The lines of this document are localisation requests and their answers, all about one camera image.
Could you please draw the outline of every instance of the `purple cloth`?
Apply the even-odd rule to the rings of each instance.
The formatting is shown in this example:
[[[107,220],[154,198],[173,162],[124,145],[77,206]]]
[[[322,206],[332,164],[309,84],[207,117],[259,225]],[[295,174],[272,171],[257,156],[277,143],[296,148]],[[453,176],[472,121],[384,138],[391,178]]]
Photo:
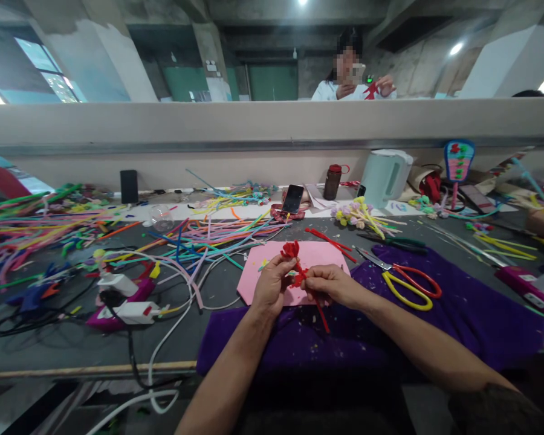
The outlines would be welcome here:
[[[381,276],[382,270],[368,261],[351,271],[357,282],[447,332],[490,367],[512,367],[543,347],[544,317],[470,277],[435,251],[419,256],[382,245],[373,251],[387,263],[424,271],[440,285],[441,298],[434,299],[433,309],[427,312],[406,306],[391,293]],[[414,279],[429,288],[426,280]],[[409,290],[399,285],[397,289],[409,300],[423,303]],[[247,311],[248,307],[212,313],[199,348],[200,375],[205,375],[215,363]],[[334,304],[325,308],[325,314],[330,335],[324,333],[315,306],[285,308],[262,355],[259,373],[376,368],[396,364],[403,358],[390,339],[358,311]]]

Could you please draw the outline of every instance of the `wooden edge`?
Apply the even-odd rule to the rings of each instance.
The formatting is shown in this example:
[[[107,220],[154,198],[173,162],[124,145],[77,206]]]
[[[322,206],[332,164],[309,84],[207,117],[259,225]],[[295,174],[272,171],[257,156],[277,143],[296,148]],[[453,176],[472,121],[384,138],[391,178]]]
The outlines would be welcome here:
[[[157,372],[171,370],[195,370],[197,361],[160,362],[153,365]],[[149,364],[137,364],[139,371],[149,370]],[[0,372],[0,379],[9,378],[46,378],[60,376],[85,376],[85,375],[120,375],[131,373],[131,366],[123,364],[120,366],[101,367],[75,367],[71,369],[52,370],[17,370],[14,372]]]

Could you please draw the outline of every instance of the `pink paper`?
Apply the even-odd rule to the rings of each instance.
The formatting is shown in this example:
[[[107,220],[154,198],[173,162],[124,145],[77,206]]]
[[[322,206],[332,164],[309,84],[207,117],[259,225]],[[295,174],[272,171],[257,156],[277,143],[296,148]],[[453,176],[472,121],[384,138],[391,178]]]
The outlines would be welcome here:
[[[254,299],[254,290],[256,283],[260,277],[258,269],[262,266],[262,262],[266,259],[268,262],[280,254],[282,247],[286,242],[268,242],[264,246],[257,246],[250,250],[246,266],[238,283],[238,293],[247,305],[252,305]],[[346,265],[345,257],[334,246],[328,242],[298,242],[300,251],[300,265],[303,269],[310,268],[316,265],[336,264],[343,267],[347,275],[351,275],[349,268]],[[306,297],[306,292],[300,288],[288,288],[284,295],[284,306],[295,305],[314,305]]]

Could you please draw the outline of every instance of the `electric kettle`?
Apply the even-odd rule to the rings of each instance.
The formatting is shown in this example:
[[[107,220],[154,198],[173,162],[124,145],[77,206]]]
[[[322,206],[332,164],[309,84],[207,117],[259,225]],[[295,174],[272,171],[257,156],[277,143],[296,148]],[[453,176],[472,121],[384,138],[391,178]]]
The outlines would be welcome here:
[[[413,157],[404,151],[371,151],[357,196],[364,196],[364,203],[375,208],[386,207],[388,200],[403,193],[412,164]]]

